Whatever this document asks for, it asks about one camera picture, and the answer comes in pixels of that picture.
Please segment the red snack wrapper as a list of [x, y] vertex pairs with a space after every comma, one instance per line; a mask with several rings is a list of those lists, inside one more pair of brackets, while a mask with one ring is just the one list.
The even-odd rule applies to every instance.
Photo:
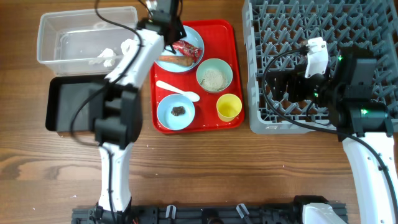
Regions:
[[182, 55], [191, 58], [194, 62], [201, 57], [202, 49], [196, 47], [185, 40], [178, 40], [172, 44], [175, 50], [178, 50]]

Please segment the orange carrot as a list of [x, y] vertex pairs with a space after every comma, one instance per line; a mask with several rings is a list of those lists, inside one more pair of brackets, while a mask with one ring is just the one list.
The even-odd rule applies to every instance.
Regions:
[[193, 59], [187, 56], [161, 55], [159, 57], [159, 60], [162, 62], [173, 63], [183, 67], [189, 67], [194, 63]]

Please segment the light green bowl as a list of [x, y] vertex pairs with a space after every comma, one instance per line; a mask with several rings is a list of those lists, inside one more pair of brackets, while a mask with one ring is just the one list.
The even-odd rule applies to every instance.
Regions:
[[[207, 70], [207, 69], [211, 69], [211, 68], [222, 71], [225, 74], [225, 76], [226, 76], [226, 78], [228, 80], [227, 86], [224, 89], [222, 89], [221, 91], [208, 91], [208, 90], [205, 90], [200, 85], [200, 80], [201, 80], [201, 78], [203, 76], [204, 71]], [[229, 87], [230, 84], [232, 83], [232, 81], [233, 81], [233, 71], [232, 71], [231, 66], [228, 63], [226, 63], [224, 60], [221, 60], [221, 59], [218, 59], [218, 58], [210, 58], [208, 60], [205, 60], [204, 62], [202, 62], [198, 66], [197, 71], [196, 71], [196, 78], [197, 78], [198, 84], [205, 91], [207, 91], [208, 93], [219, 93], [219, 92], [222, 92], [225, 89], [227, 89], [227, 87]]]

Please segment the white rice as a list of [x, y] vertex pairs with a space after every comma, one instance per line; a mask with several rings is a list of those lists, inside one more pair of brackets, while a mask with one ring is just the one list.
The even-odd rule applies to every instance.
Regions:
[[200, 85], [208, 91], [221, 91], [228, 84], [225, 74], [217, 69], [207, 69], [200, 80]]

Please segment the dark food scrap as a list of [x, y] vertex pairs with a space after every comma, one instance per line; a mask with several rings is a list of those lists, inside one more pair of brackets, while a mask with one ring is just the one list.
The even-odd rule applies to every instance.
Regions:
[[181, 116], [186, 113], [185, 108], [183, 106], [173, 107], [171, 110], [171, 114], [174, 116]]

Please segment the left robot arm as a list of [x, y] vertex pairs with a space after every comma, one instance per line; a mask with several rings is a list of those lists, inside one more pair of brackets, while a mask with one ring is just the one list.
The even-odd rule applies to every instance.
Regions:
[[127, 54], [86, 101], [101, 155], [103, 186], [92, 216], [100, 223], [132, 223], [129, 160], [142, 128], [140, 89], [165, 46], [186, 36], [181, 12], [181, 1], [158, 1], [150, 16], [130, 30], [134, 35]]

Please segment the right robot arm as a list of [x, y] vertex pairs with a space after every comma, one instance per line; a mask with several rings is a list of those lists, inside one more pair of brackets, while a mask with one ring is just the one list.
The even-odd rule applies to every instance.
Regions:
[[312, 100], [329, 111], [354, 177], [362, 223], [397, 223], [397, 171], [394, 130], [387, 106], [373, 101], [372, 79], [377, 60], [368, 49], [343, 47], [334, 75], [325, 45], [303, 46], [305, 68], [279, 72], [274, 93], [286, 91], [291, 102]]

